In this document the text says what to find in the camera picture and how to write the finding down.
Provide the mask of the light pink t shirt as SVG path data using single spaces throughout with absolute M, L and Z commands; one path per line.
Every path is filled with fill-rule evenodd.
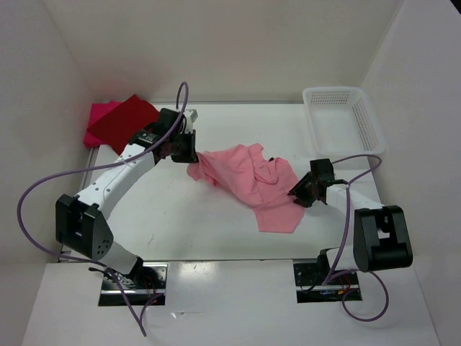
M 204 151 L 198 153 L 197 163 L 187 167 L 187 174 L 233 194 L 252 209 L 260 232 L 291 234 L 305 214 L 288 195 L 298 178 L 287 160 L 265 159 L 263 150 L 255 143 Z

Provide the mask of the dark red t shirt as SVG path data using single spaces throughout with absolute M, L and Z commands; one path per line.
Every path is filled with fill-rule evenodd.
M 121 103 L 89 128 L 92 135 L 104 142 L 102 145 L 110 146 L 116 154 L 121 154 L 133 135 L 156 122 L 159 116 L 152 104 L 135 94 Z

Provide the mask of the magenta t shirt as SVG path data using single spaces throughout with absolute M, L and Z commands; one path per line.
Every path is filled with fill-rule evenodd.
M 111 100 L 107 103 L 94 103 L 91 105 L 91 111 L 89 113 L 89 121 L 86 128 L 86 133 L 83 139 L 83 144 L 86 148 L 94 148 L 102 145 L 104 142 L 92 135 L 89 128 L 93 126 L 97 121 L 102 119 L 107 113 L 121 105 L 121 102 Z

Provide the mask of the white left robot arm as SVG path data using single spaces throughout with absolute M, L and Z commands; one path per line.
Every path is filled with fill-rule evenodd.
M 87 188 L 74 196 L 61 195 L 55 204 L 55 237 L 62 245 L 100 262 L 118 273 L 128 288 L 136 288 L 154 272 L 141 257 L 114 240 L 107 223 L 116 204 L 129 189 L 162 159 L 170 156 L 177 163 L 197 163 L 196 131 L 167 139 L 153 151 L 147 148 L 160 136 L 142 130 L 126 145 L 116 162 Z

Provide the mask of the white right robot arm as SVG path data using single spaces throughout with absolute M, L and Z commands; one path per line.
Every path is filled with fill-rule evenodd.
M 341 271 L 377 272 L 412 265 L 413 251 L 401 207 L 375 202 L 332 174 L 308 172 L 288 195 L 304 208 L 320 201 L 345 216 L 340 245 L 323 250 L 326 259 L 316 265 L 321 282 L 334 282 Z

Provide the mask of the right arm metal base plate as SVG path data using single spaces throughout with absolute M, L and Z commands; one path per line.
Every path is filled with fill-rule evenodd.
M 293 272 L 298 303 L 330 303 L 345 301 L 361 301 L 357 274 L 347 274 L 335 278 L 322 286 L 328 271 L 320 272 L 314 259 L 294 261 Z

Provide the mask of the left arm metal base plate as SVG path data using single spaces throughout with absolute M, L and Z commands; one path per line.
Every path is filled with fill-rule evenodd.
M 167 262 L 145 262 L 145 275 L 133 281 L 116 272 L 116 278 L 123 288 L 127 300 L 132 306 L 144 306 L 152 299 L 150 305 L 164 306 L 166 300 L 166 279 L 169 264 Z M 98 306 L 125 306 L 122 292 L 110 275 L 104 274 L 99 294 Z

